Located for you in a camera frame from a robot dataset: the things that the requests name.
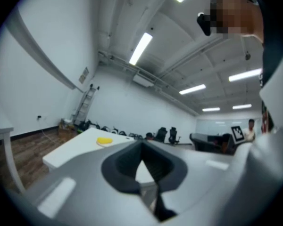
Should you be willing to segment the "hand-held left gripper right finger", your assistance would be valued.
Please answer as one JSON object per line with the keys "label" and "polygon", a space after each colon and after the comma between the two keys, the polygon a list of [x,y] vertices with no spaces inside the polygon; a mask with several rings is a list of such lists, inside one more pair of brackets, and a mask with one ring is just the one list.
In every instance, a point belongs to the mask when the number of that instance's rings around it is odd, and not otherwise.
{"label": "hand-held left gripper right finger", "polygon": [[143,141],[142,158],[158,186],[158,214],[148,212],[143,221],[249,222],[250,148],[243,144],[228,156]]}

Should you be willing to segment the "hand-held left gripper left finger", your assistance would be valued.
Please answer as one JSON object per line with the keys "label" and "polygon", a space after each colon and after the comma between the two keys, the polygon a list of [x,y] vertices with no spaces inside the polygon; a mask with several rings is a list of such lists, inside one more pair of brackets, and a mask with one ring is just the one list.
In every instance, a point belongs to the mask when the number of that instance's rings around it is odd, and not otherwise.
{"label": "hand-held left gripper left finger", "polygon": [[26,199],[59,223],[158,223],[138,194],[125,194],[103,177],[104,160],[130,142],[74,157],[31,186]]}

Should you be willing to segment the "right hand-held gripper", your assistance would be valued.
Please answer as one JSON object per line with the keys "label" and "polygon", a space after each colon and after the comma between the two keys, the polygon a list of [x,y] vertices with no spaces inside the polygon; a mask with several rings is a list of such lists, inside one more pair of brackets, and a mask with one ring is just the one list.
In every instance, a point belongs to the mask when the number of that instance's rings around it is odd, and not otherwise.
{"label": "right hand-held gripper", "polygon": [[230,133],[220,136],[191,133],[190,140],[193,142],[196,151],[234,155],[237,147],[245,143],[246,140],[240,126],[233,126],[230,131]]}

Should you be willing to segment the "white table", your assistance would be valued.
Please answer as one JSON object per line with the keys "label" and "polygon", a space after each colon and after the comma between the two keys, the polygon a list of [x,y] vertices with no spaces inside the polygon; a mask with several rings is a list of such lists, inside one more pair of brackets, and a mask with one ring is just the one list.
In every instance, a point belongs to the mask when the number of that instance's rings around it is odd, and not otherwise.
{"label": "white table", "polygon": [[13,131],[13,129],[14,128],[9,121],[0,122],[0,135],[2,135],[3,138],[3,145],[9,172],[19,192],[24,193],[25,188],[18,174],[11,148],[10,133]]}
{"label": "white table", "polygon": [[[99,137],[112,138],[113,145],[110,147],[97,145],[96,141]],[[50,173],[35,187],[44,191],[52,190],[66,179],[68,185],[77,185],[79,188],[89,186],[93,191],[117,192],[102,176],[102,161],[109,153],[122,150],[135,142],[141,140],[90,128],[42,158]]]}

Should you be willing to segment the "black office chair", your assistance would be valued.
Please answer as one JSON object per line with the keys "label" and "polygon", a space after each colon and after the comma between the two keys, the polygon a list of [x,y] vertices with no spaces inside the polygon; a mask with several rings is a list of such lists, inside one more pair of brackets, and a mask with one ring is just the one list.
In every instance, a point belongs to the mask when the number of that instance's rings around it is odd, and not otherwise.
{"label": "black office chair", "polygon": [[156,140],[156,141],[159,141],[159,142],[161,142],[161,143],[164,143],[165,138],[166,138],[166,134],[167,134],[166,128],[165,128],[165,127],[161,127],[161,128],[158,130],[158,132],[157,132],[157,134],[156,134],[156,136],[155,136],[155,140]]}
{"label": "black office chair", "polygon": [[168,141],[171,145],[176,145],[180,142],[180,138],[179,137],[178,139],[176,138],[177,136],[177,130],[175,127],[172,127],[169,131],[170,135],[169,135],[169,138],[168,138]]}

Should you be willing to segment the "cardboard box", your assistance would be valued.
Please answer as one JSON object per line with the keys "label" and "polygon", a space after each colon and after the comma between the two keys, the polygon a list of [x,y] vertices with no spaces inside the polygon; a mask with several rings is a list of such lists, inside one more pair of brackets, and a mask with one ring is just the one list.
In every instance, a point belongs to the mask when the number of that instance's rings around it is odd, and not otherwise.
{"label": "cardboard box", "polygon": [[62,124],[62,123],[59,124],[58,136],[60,138],[72,139],[76,135],[77,135],[77,132],[73,125],[67,125],[67,124]]}

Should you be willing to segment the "row of black gear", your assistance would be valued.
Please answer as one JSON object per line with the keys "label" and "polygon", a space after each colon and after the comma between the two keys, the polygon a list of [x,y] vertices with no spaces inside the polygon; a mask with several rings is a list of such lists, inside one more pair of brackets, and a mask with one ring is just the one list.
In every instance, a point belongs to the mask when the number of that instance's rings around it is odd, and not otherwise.
{"label": "row of black gear", "polygon": [[98,123],[92,123],[90,120],[80,121],[79,125],[77,126],[77,133],[78,134],[83,133],[84,131],[86,131],[89,128],[95,128],[95,129],[110,132],[110,133],[113,133],[113,134],[128,136],[128,137],[132,137],[133,139],[146,139],[146,140],[153,140],[154,139],[153,134],[150,133],[150,132],[148,132],[145,137],[143,137],[142,135],[139,135],[139,134],[134,134],[134,133],[127,134],[125,131],[118,130],[115,127],[113,129],[110,129],[107,126],[101,127]]}

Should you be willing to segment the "person's black and white shirt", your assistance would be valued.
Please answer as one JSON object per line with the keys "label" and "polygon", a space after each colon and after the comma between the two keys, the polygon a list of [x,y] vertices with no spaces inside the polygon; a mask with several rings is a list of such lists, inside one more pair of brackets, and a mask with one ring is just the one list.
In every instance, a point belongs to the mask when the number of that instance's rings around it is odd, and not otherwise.
{"label": "person's black and white shirt", "polygon": [[[283,109],[283,30],[276,16],[263,1],[258,1],[263,17],[263,102],[262,112],[268,113],[268,145],[272,149],[272,156],[280,155],[276,166],[283,166],[283,130],[282,123],[276,120],[276,109]],[[280,188],[263,212],[253,221],[252,226],[273,226],[283,222],[283,180]]]}

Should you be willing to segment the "metal ladder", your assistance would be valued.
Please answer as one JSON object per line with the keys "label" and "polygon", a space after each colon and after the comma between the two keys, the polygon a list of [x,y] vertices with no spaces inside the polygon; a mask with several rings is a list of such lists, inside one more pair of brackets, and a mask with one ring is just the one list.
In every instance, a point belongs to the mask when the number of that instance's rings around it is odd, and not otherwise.
{"label": "metal ladder", "polygon": [[87,115],[89,113],[89,109],[99,89],[100,89],[100,86],[94,87],[93,84],[91,84],[89,89],[86,92],[84,92],[83,97],[80,101],[80,104],[75,114],[73,114],[73,124],[74,125],[78,126],[82,121],[83,122],[86,121]]}

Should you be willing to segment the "white air conditioner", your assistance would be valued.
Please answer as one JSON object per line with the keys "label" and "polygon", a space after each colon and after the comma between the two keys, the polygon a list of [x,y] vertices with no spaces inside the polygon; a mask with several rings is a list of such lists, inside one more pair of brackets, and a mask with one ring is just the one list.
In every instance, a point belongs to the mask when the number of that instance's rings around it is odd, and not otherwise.
{"label": "white air conditioner", "polygon": [[145,76],[143,76],[140,73],[136,73],[133,77],[133,81],[145,88],[153,87],[154,83],[147,79]]}

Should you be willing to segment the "wall poster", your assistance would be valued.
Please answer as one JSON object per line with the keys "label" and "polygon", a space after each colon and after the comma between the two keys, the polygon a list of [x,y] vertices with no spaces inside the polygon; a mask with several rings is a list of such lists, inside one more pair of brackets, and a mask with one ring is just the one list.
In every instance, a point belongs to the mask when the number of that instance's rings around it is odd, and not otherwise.
{"label": "wall poster", "polygon": [[79,82],[80,82],[81,84],[84,83],[84,81],[86,80],[88,74],[89,74],[89,70],[88,70],[88,68],[86,67],[86,68],[84,69],[83,73],[81,74],[81,76],[79,77]]}

